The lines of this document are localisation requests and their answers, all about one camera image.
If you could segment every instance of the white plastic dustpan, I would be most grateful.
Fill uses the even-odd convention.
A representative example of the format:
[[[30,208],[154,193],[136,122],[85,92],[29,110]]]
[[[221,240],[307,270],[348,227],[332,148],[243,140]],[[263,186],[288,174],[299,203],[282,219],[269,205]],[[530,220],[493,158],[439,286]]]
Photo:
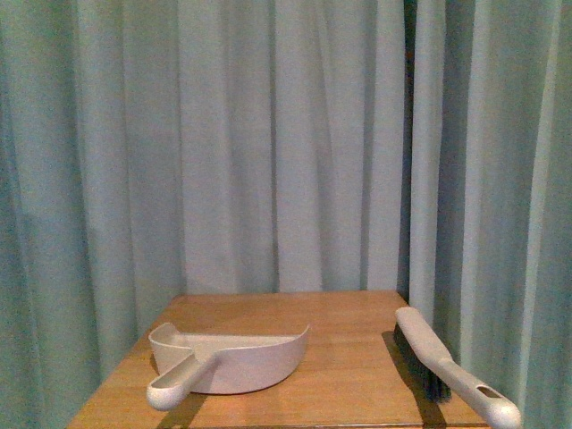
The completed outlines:
[[[203,335],[162,324],[149,334],[159,376],[147,386],[147,401],[166,411],[192,391],[233,394],[277,384],[302,360],[308,328],[290,336]]]

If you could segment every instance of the wooden surface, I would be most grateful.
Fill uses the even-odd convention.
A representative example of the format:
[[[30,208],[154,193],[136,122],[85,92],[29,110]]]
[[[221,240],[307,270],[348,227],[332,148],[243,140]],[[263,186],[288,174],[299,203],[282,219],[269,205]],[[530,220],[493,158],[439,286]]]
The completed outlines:
[[[405,303],[393,291],[180,296],[152,328],[181,332],[296,334],[307,351],[286,380],[241,395],[191,393],[165,413],[146,401],[157,376],[147,336],[72,420],[79,428],[228,426],[487,427],[461,399],[437,406],[412,382],[391,334]]]

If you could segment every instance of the teal curtain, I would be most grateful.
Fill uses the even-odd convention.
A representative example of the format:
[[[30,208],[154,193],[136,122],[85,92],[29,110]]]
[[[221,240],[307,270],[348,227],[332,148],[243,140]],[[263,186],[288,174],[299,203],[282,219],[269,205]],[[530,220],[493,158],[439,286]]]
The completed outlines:
[[[569,2],[416,8],[410,304],[526,428],[571,427]]]
[[[395,289],[572,427],[571,31],[568,0],[1,2],[0,425],[64,427],[179,293]]]

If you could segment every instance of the handle hole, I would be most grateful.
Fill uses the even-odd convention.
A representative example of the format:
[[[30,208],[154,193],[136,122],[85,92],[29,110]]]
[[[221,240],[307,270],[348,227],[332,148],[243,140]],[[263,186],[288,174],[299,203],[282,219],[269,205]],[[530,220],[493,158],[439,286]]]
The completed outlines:
[[[477,386],[476,387],[481,393],[483,393],[487,398],[501,398],[501,395],[487,386]]]

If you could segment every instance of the black bristles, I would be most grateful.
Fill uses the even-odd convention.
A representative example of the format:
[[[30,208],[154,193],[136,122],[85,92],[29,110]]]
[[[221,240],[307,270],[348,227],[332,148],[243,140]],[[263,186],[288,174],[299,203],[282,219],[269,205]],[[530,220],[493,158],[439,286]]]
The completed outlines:
[[[398,324],[395,325],[393,339],[400,350],[401,356],[408,364],[409,372],[421,383],[425,396],[433,402],[450,400],[450,387],[421,363]]]

